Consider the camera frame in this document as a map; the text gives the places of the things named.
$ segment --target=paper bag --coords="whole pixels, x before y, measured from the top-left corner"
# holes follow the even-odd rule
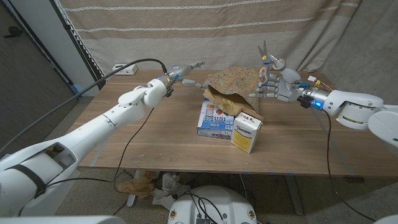
[[[137,195],[139,198],[144,198],[153,191],[155,185],[152,180],[156,179],[157,175],[152,171],[146,171],[143,176],[130,181],[121,182],[118,184],[118,189],[121,192]]]
[[[258,71],[249,67],[231,67],[208,75],[203,94],[222,111],[236,116],[241,108],[259,113],[259,99],[248,97],[256,91]]]

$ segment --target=fabric backdrop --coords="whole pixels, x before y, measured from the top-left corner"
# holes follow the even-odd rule
[[[166,66],[259,68],[257,45],[295,70],[319,68],[361,0],[59,0],[105,73],[156,58]],[[140,63],[139,69],[160,69]]]

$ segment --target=blue light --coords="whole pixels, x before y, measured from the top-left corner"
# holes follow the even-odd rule
[[[312,108],[315,108],[315,109],[318,109],[318,110],[322,110],[322,108],[323,108],[323,102],[322,102],[322,101],[313,100],[313,101],[311,102],[311,107],[312,107]]]

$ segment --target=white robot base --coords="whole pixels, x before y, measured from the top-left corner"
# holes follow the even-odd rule
[[[199,207],[199,198],[207,198],[220,211],[221,219],[216,208],[207,200],[201,200],[201,207],[217,223],[227,224],[256,224],[256,214],[252,205],[242,195],[226,187],[208,185],[191,190],[191,194],[179,197],[170,209],[168,224],[210,223]]]

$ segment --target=white cardboard box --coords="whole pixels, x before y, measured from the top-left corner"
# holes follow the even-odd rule
[[[234,116],[230,116],[205,98],[201,105],[198,121],[198,135],[213,138],[231,139]]]
[[[231,143],[250,153],[256,144],[263,120],[255,111],[243,108],[235,117]]]

